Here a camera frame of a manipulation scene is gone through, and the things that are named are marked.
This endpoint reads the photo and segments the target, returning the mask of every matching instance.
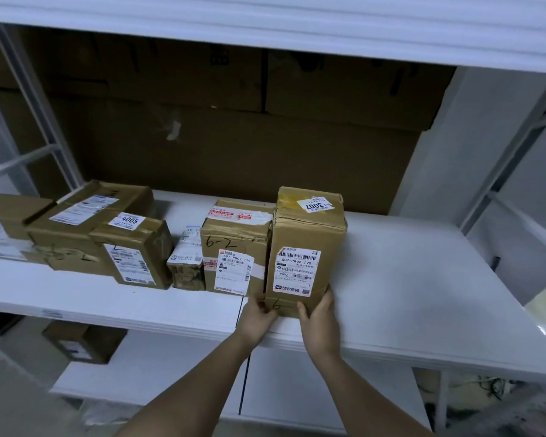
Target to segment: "hand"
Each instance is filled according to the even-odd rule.
[[[261,340],[277,319],[277,311],[271,310],[269,313],[265,313],[262,303],[264,298],[264,294],[259,299],[249,296],[248,302],[240,314],[237,328],[233,333],[244,341],[250,351],[253,351],[261,343]]]
[[[321,302],[308,317],[305,305],[298,302],[303,344],[314,364],[325,357],[340,357],[340,325],[334,314],[334,292],[328,286]]]

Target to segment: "upper shelf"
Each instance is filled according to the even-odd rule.
[[[546,72],[546,0],[0,0],[0,22]]]
[[[198,225],[216,198],[155,191],[172,234]],[[332,286],[347,353],[426,368],[546,381],[546,337],[459,229],[440,222],[346,212]],[[0,259],[0,311],[223,339],[242,299],[117,284]],[[266,346],[303,350],[296,319]]]

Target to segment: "right arm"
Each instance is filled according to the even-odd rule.
[[[406,437],[433,434],[374,389],[340,356],[340,326],[334,315],[334,294],[328,288],[307,315],[298,302],[303,343],[324,378],[350,437]]]

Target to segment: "left arm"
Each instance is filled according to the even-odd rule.
[[[210,437],[240,365],[277,318],[249,298],[237,328],[213,352],[149,404],[116,437]]]

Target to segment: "right hand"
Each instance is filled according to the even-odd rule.
[[[321,302],[307,315],[305,305],[298,302],[299,323],[303,344],[314,363],[324,357],[340,356],[340,325],[334,314],[334,292],[328,286]]]

